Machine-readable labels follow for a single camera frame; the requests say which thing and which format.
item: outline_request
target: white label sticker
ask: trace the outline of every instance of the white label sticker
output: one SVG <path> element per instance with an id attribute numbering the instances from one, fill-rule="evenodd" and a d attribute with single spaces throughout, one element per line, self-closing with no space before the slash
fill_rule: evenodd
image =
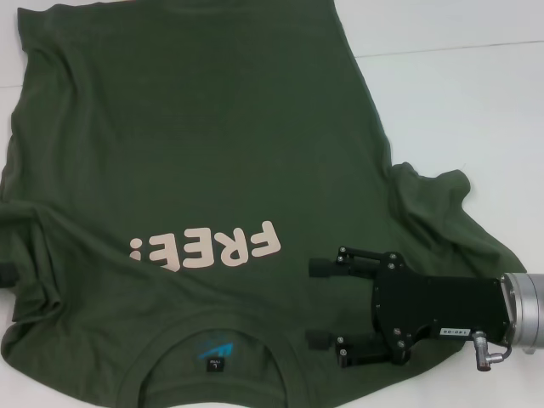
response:
<path id="1" fill-rule="evenodd" d="M 440 330 L 440 336 L 470 336 L 470 329 L 448 329 Z"/>

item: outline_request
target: neckline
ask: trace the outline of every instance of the neckline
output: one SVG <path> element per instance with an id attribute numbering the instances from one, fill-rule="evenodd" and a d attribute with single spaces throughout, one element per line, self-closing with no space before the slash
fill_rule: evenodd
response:
<path id="1" fill-rule="evenodd" d="M 189 318 L 180 319 L 174 325 L 169 326 L 150 342 L 127 371 L 117 394 L 116 408 L 140 408 L 141 386 L 159 359 L 188 337 L 217 329 L 242 332 L 266 346 L 274 357 L 281 375 L 286 394 L 286 407 L 311 408 L 308 386 L 291 344 L 277 331 L 267 328 L 261 319 L 243 309 L 229 310 L 228 312 L 223 310 L 201 312 L 193 314 Z M 248 399 L 255 400 L 255 395 L 259 394 L 256 389 L 249 388 L 246 388 L 246 395 L 243 394 L 242 388 L 240 388 L 240 392 L 234 400 L 214 402 L 244 405 Z M 267 394 L 262 394 L 262 396 L 263 400 L 269 398 Z M 193 401 L 180 401 L 176 404 L 207 402 L 209 393 L 202 392 L 202 395 L 195 395 L 193 392 L 191 398 Z"/>

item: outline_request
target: silver cylinder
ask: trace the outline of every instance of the silver cylinder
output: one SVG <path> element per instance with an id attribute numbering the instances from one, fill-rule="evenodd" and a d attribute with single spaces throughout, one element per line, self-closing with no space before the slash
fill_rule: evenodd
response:
<path id="1" fill-rule="evenodd" d="M 544 275 L 505 274 L 502 290 L 510 317 L 507 343 L 527 354 L 544 349 Z"/>
<path id="2" fill-rule="evenodd" d="M 483 331 L 473 333 L 474 349 L 476 350 L 476 368 L 478 371 L 491 370 L 490 362 L 488 361 L 487 339 Z"/>

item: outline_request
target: white surface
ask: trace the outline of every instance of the white surface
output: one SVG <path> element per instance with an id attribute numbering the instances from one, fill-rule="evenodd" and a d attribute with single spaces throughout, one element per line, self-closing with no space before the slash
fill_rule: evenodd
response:
<path id="1" fill-rule="evenodd" d="M 20 92 L 20 87 L 2 87 L 20 85 L 24 66 L 14 13 L 17 7 L 45 9 L 52 3 L 0 3 L 1 167 L 9 115 Z M 356 55 L 544 39 L 541 0 L 337 0 L 337 4 Z M 530 272 L 544 272 L 538 258 L 544 225 L 544 44 L 358 62 L 391 140 L 394 162 L 410 162 L 427 176 L 462 169 L 473 185 L 466 210 L 512 248 Z M 0 292 L 0 333 L 9 324 L 12 308 L 13 297 Z M 474 364 L 473 348 L 467 344 L 435 369 L 346 408 L 542 407 L 544 351 L 533 356 L 514 351 L 488 373 L 477 372 Z M 90 405 L 37 384 L 0 360 L 0 406 Z"/>

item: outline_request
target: t-shirt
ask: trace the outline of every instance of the t-shirt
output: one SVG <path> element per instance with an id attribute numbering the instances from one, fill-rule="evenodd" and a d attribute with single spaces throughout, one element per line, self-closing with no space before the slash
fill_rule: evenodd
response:
<path id="1" fill-rule="evenodd" d="M 19 29 L 2 355 L 40 383 L 116 408 L 334 407 L 461 344 L 341 368 L 304 334 L 374 332 L 372 281 L 311 279 L 309 259 L 346 246 L 428 275 L 523 271 L 462 210 L 461 172 L 392 166 L 332 0 L 20 9 Z"/>

